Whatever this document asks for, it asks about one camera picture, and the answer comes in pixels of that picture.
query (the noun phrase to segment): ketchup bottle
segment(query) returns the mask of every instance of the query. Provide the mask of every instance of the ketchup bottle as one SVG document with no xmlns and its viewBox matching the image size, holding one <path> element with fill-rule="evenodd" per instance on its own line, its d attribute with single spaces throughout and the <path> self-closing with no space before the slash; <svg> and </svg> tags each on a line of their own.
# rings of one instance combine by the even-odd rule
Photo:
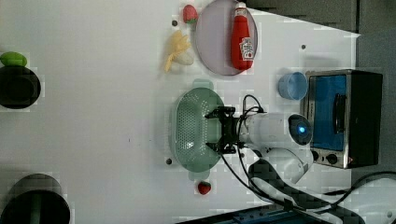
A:
<svg viewBox="0 0 396 224">
<path fill-rule="evenodd" d="M 233 67 L 244 71 L 253 65 L 253 44 L 248 31 L 248 18 L 245 3 L 237 3 L 233 19 L 231 38 L 231 61 Z"/>
</svg>

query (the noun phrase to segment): blue cup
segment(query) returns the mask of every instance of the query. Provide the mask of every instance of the blue cup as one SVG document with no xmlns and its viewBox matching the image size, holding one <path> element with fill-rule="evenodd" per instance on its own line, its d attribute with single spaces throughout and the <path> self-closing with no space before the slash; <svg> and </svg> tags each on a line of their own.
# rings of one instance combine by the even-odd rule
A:
<svg viewBox="0 0 396 224">
<path fill-rule="evenodd" d="M 289 100 L 302 100 L 308 91 L 308 82 L 303 73 L 295 72 L 283 76 L 278 82 L 280 96 Z"/>
</svg>

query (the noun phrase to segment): black bowl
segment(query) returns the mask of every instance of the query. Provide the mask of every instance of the black bowl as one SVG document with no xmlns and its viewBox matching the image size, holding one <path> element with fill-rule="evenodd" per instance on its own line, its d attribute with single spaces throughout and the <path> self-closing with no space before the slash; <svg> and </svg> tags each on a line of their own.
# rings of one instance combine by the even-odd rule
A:
<svg viewBox="0 0 396 224">
<path fill-rule="evenodd" d="M 0 105 L 23 109 L 34 104 L 40 92 L 40 80 L 30 69 L 21 66 L 0 68 Z"/>
<path fill-rule="evenodd" d="M 64 198 L 48 190 L 31 190 L 11 200 L 1 216 L 3 224 L 69 224 Z"/>
</svg>

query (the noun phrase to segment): white table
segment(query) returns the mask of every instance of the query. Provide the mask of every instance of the white table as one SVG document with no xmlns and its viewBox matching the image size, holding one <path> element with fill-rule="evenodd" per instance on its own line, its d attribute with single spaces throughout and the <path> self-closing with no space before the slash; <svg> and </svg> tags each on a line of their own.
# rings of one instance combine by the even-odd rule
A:
<svg viewBox="0 0 396 224">
<path fill-rule="evenodd" d="M 172 20 L 186 3 L 201 11 L 207 2 L 1 0 L 0 51 L 22 52 L 45 82 L 30 112 L 0 113 L 1 208 L 12 184 L 33 173 L 60 181 L 78 224 L 174 223 L 266 204 L 222 161 L 206 196 L 175 160 L 165 164 L 173 158 L 167 143 L 173 102 L 195 78 L 207 78 L 238 111 L 252 93 L 269 112 L 299 112 L 298 102 L 276 92 L 278 79 L 291 71 L 353 68 L 356 36 L 251 10 L 260 42 L 247 74 L 212 74 L 197 55 L 193 66 L 165 74 Z M 236 156 L 227 158 L 238 168 Z M 347 188 L 350 171 L 314 165 L 300 184 Z"/>
</svg>

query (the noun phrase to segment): toy garlic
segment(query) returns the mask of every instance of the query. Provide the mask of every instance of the toy garlic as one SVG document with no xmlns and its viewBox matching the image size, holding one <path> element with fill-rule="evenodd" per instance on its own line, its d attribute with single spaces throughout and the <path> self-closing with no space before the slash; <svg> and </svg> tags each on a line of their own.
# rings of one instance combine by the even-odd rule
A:
<svg viewBox="0 0 396 224">
<path fill-rule="evenodd" d="M 183 65 L 192 65 L 194 59 L 187 52 L 187 49 L 191 46 L 191 43 L 187 41 L 188 35 L 183 35 L 180 30 L 173 33 L 171 38 L 171 53 L 169 54 L 166 65 L 165 72 L 168 72 L 172 62 L 180 63 Z"/>
</svg>

